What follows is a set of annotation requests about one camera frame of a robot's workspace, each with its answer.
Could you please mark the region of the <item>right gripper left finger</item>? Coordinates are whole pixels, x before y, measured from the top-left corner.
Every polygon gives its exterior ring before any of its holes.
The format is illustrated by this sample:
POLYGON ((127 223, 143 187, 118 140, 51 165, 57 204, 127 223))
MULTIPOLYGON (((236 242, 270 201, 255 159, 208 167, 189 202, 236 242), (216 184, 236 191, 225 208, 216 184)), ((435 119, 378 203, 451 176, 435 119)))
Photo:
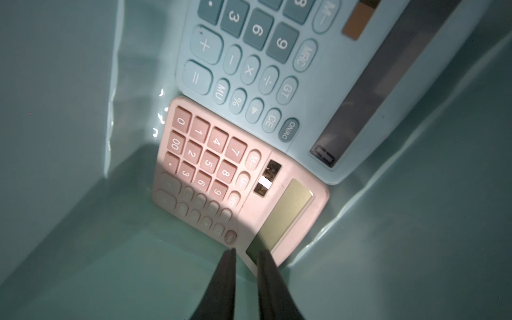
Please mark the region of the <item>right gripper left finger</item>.
POLYGON ((222 254, 203 298, 190 319, 234 319, 236 259, 235 248, 222 254))

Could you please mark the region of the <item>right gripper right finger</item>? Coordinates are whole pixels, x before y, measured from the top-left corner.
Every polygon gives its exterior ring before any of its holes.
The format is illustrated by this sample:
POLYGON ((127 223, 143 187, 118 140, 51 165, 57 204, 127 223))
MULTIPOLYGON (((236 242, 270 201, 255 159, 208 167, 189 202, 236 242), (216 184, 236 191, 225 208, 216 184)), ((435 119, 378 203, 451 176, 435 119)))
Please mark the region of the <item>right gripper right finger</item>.
POLYGON ((258 254, 257 288, 260 319, 304 320, 268 250, 258 254))

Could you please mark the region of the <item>small pink calculator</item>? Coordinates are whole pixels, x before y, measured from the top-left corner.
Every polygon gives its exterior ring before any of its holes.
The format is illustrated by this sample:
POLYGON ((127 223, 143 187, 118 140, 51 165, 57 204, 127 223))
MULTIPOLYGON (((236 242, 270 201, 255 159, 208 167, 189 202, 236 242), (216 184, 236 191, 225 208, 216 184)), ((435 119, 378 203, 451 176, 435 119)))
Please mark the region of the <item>small pink calculator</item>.
POLYGON ((282 264, 313 227, 328 187, 285 153, 186 97, 169 105, 152 191, 166 212, 228 248, 255 273, 282 264))

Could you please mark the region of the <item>mint green storage box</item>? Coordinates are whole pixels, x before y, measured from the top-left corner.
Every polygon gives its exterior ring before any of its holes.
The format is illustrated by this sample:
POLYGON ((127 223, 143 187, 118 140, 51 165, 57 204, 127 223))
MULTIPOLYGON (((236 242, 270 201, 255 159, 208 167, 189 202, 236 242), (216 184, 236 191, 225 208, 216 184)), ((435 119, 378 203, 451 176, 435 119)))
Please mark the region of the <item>mint green storage box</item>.
MULTIPOLYGON (((151 188, 188 1, 1 2, 1 318, 188 319, 225 247, 151 188)), ((511 2, 330 187, 307 319, 511 317, 511 2)))

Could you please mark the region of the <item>large blue calculator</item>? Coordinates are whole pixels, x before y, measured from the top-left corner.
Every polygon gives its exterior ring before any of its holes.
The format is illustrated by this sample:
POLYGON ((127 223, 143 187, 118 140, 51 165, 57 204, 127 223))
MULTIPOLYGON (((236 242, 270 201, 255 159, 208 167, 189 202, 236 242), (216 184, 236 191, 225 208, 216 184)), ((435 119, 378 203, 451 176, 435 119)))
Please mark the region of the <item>large blue calculator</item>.
POLYGON ((188 1, 180 91, 342 182, 386 140, 489 1, 188 1))

